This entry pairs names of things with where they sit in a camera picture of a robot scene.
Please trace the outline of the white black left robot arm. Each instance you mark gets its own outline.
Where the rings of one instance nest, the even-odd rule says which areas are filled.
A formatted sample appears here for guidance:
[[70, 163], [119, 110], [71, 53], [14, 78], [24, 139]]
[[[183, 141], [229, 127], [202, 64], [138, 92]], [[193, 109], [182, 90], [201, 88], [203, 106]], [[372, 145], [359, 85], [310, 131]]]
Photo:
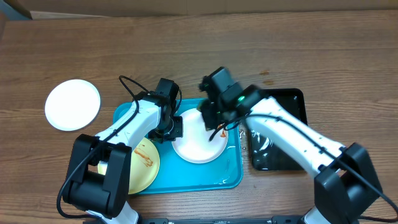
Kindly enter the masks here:
[[85, 223], [139, 223], [127, 202], [131, 155], [149, 135], [164, 142], [182, 136], [182, 118], [175, 115], [181, 91], [142, 92], [131, 109], [96, 136], [81, 134], [73, 143], [67, 175], [57, 195], [58, 213]]

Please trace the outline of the white plate with sauce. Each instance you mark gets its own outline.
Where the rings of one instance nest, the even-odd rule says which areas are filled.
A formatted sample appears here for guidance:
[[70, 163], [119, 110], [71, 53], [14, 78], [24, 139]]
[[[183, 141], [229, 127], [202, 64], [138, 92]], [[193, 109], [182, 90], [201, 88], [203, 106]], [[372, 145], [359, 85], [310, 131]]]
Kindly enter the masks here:
[[96, 118], [100, 106], [100, 93], [93, 84], [86, 80], [67, 80], [48, 95], [45, 117], [56, 129], [76, 131]]

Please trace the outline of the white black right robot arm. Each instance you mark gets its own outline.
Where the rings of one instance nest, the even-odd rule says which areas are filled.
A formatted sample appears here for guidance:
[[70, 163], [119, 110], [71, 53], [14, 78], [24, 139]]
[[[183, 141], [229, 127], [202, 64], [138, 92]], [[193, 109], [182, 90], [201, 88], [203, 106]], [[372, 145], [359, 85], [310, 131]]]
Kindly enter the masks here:
[[383, 195], [368, 151], [328, 139], [288, 113], [272, 91], [207, 92], [198, 109], [205, 126], [218, 133], [231, 123], [269, 138], [313, 177], [315, 204], [301, 223], [357, 223]]

